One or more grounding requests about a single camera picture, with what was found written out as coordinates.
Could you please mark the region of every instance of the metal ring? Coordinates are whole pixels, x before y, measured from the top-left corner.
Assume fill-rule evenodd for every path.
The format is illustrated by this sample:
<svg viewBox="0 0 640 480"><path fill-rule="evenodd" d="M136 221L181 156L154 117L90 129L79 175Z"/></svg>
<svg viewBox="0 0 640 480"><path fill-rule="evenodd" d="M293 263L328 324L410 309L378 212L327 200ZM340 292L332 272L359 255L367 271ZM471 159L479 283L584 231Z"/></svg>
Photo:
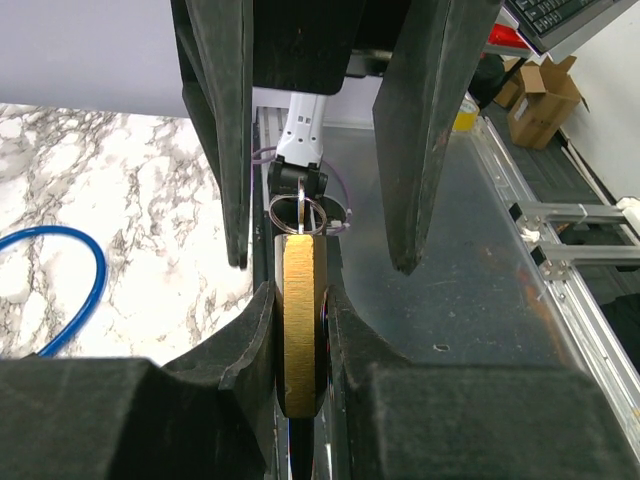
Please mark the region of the metal ring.
<svg viewBox="0 0 640 480"><path fill-rule="evenodd" d="M292 235L297 235L298 234L298 230L296 230L295 228L291 228L289 225L287 225L286 223L284 223L282 220L280 220L276 214L273 211L273 207L276 203L280 202L281 200L286 200L286 199L298 199L298 195L276 195L275 197L273 197L273 199L271 200L271 202L269 203L269 218L271 219L271 221L273 222L273 224L278 227L280 230L282 230L284 233L289 233ZM324 208L322 208L322 206L316 202L315 200L309 198L309 197L305 197L305 202L309 202L309 205L311 206L311 209L316 212L319 216L320 216L320 226L317 227L314 230L309 230L309 231L304 231L303 230L303 234L307 234L307 235L319 235L321 234L325 227L327 226L327 214L324 211Z"/></svg>
<svg viewBox="0 0 640 480"><path fill-rule="evenodd" d="M298 178L298 234L304 233L304 200L307 196L304 194L304 184L302 177Z"/></svg>

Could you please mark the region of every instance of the cardboard box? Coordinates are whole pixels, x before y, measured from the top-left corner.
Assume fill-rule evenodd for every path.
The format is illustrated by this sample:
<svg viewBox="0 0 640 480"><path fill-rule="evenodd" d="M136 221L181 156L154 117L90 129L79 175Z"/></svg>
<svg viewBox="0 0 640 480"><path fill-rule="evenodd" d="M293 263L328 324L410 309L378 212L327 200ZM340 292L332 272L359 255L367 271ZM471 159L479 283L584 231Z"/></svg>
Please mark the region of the cardboard box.
<svg viewBox="0 0 640 480"><path fill-rule="evenodd" d="M518 63L517 58L507 60L504 62L504 71L508 73ZM516 103L518 97L522 94L522 82L520 80L520 72L517 72L509 81L502 87L500 93L493 99L498 105L504 108L511 108Z"/></svg>
<svg viewBox="0 0 640 480"><path fill-rule="evenodd" d="M509 113L514 144L543 149L573 109L582 101L568 74L575 57L555 65L546 59L540 66L527 63L520 69L522 93Z"/></svg>

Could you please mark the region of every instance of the blue hose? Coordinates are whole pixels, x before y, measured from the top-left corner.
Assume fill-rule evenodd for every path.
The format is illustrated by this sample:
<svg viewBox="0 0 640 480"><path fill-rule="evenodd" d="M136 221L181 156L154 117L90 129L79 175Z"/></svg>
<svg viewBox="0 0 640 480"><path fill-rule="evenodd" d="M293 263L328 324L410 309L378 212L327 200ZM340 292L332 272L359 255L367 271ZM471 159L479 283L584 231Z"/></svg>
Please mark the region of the blue hose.
<svg viewBox="0 0 640 480"><path fill-rule="evenodd" d="M93 256L96 258L96 278L89 292L89 296L76 313L75 317L67 324L62 331L55 336L45 347L38 352L41 357L53 357L62 348L67 345L71 339L80 331L80 329L87 323L89 317L93 314L94 310L100 302L104 287L107 284L107 259L104 256L104 252L100 249L100 246L96 241L80 230L75 228L63 227L60 225L44 225L41 227L25 228L19 232L7 235L4 238L0 238L0 251L7 248L20 240L25 238L36 237L38 235L65 235L67 237L73 237L80 240L87 245L93 252Z"/></svg>

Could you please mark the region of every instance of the wall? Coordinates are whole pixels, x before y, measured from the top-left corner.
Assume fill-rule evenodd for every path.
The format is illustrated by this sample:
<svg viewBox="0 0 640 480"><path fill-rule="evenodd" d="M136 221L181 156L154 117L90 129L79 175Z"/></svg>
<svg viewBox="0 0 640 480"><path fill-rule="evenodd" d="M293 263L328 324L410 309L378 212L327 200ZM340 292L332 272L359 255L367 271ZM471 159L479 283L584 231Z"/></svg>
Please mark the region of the wall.
<svg viewBox="0 0 640 480"><path fill-rule="evenodd" d="M614 197L640 197L640 3L589 40L571 70L589 110L563 126Z"/></svg>
<svg viewBox="0 0 640 480"><path fill-rule="evenodd" d="M379 83L348 79L327 119L370 124ZM186 116L181 88L169 0L0 0L0 102Z"/></svg>

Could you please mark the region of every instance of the marble surface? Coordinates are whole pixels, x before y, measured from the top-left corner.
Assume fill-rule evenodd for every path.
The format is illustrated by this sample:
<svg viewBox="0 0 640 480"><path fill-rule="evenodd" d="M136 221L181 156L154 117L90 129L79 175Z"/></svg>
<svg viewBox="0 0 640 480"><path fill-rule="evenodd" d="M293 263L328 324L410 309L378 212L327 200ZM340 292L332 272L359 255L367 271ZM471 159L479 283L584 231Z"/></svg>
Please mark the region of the marble surface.
<svg viewBox="0 0 640 480"><path fill-rule="evenodd" d="M235 318L251 274L229 267L220 193L191 122L0 104L0 236L67 225L105 251L108 284L61 356L162 364ZM91 251L66 237L0 253L0 356L42 348L82 305Z"/></svg>

